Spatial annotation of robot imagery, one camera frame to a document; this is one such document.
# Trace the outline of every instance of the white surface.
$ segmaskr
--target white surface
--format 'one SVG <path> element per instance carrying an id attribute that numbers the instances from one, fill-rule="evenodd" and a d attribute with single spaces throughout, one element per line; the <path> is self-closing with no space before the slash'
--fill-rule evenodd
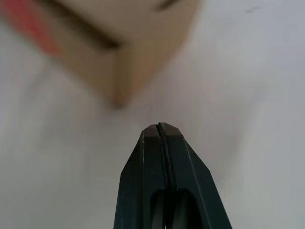
<path id="1" fill-rule="evenodd" d="M 235 229 L 305 227 L 305 2 L 213 0 L 124 110 L 0 24 L 0 228 L 113 228 L 140 132 L 168 122 L 210 168 Z"/>

